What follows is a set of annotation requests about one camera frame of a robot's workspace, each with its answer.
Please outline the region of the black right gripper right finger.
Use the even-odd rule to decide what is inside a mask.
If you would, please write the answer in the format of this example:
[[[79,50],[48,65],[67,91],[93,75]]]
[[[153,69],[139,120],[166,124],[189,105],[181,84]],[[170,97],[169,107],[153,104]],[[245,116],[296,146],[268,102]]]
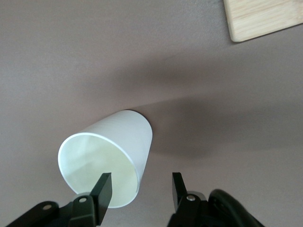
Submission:
[[[207,200],[189,193],[179,172],[172,173],[172,192],[175,213],[167,227],[213,227]]]

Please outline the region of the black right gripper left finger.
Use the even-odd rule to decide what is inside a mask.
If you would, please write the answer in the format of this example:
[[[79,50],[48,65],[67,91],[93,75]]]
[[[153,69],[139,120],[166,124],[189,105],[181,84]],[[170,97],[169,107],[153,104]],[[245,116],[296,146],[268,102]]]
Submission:
[[[54,201],[41,202],[7,227],[97,227],[104,219],[111,198],[111,173],[103,173],[88,194],[77,196],[63,207]]]

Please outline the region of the white plastic cup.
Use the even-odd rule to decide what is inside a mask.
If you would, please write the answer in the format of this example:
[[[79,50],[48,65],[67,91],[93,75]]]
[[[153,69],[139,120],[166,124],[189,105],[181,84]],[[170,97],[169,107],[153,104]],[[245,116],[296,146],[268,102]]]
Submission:
[[[109,207],[120,208],[139,192],[151,143],[148,120],[123,110],[65,139],[58,152],[59,169],[76,194],[92,191],[103,173],[111,173]]]

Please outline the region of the wooden cutting board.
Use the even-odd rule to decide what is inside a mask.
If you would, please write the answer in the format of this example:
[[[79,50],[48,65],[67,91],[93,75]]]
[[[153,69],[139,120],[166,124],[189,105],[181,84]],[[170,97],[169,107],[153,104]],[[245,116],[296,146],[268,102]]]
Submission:
[[[303,0],[223,0],[231,40],[243,42],[303,24]]]

